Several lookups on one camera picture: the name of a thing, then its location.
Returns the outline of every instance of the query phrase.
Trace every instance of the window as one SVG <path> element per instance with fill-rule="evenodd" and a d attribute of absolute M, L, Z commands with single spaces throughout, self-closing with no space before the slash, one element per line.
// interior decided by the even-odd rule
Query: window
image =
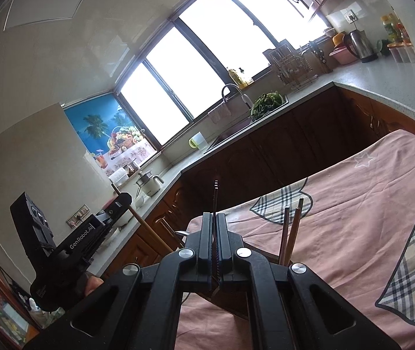
<path fill-rule="evenodd" d="M 286 39 L 298 49 L 319 38 L 327 25 L 315 16 L 311 22 L 303 20 L 287 0 L 239 0 L 279 42 Z"/>
<path fill-rule="evenodd" d="M 84 101 L 64 112 L 107 176 L 133 159 L 141 165 L 156 153 L 113 94 Z"/>
<path fill-rule="evenodd" d="M 147 60 L 195 118 L 221 99 L 225 83 L 176 29 L 171 29 Z"/>
<path fill-rule="evenodd" d="M 180 18 L 224 67 L 252 77 L 269 66 L 262 53 L 276 47 L 232 0 L 196 0 Z"/>
<path fill-rule="evenodd" d="M 186 117 L 144 64 L 131 74 L 122 95 L 161 145 L 188 125 Z"/>

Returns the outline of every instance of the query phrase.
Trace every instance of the white countertop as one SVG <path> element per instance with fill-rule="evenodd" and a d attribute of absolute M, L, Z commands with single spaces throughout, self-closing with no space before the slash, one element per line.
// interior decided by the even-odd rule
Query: white countertop
<path fill-rule="evenodd" d="M 288 94 L 289 104 L 236 133 L 208 153 L 196 151 L 175 164 L 164 174 L 165 183 L 160 191 L 146 198 L 145 204 L 137 209 L 138 214 L 146 218 L 183 172 L 334 85 L 383 102 L 415 120 L 415 64 L 395 63 L 392 57 L 388 57 L 366 64 L 355 62 L 338 67 L 332 73 L 319 76 L 302 90 Z M 96 252 L 88 270 L 95 275 L 101 275 L 138 227 L 139 223 L 132 217 L 109 246 Z"/>

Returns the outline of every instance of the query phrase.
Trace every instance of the wire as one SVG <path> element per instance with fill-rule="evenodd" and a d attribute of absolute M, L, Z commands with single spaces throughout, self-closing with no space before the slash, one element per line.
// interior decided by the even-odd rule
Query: wire
<path fill-rule="evenodd" d="M 188 297 L 190 295 L 191 295 L 191 292 L 188 292 L 188 294 L 186 295 L 186 297 L 182 300 L 181 304 L 183 304 L 188 299 Z"/>

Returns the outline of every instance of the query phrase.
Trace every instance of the dish rack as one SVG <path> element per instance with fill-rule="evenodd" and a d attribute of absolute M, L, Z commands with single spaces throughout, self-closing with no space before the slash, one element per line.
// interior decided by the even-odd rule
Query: dish rack
<path fill-rule="evenodd" d="M 282 83 L 292 90 L 299 90 L 312 83 L 314 78 L 310 78 L 309 73 L 313 69 L 304 56 L 299 55 L 295 49 L 292 53 L 287 44 L 274 50 L 266 50 L 263 54 Z"/>

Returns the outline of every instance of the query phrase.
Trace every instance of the metal screw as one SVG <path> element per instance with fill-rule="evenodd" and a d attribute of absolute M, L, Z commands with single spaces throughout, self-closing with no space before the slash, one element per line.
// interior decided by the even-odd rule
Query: metal screw
<path fill-rule="evenodd" d="M 194 251 L 191 249 L 181 249 L 178 255 L 182 258 L 191 258 L 194 255 Z"/>
<path fill-rule="evenodd" d="M 294 273 L 305 273 L 306 266 L 303 263 L 294 263 L 292 264 L 292 271 Z"/>
<path fill-rule="evenodd" d="M 131 276 L 134 275 L 135 273 L 137 273 L 139 271 L 139 267 L 137 265 L 126 265 L 123 268 L 123 273 L 126 276 Z"/>
<path fill-rule="evenodd" d="M 251 255 L 251 250 L 246 247 L 241 247 L 237 250 L 237 255 L 241 258 L 247 258 Z"/>

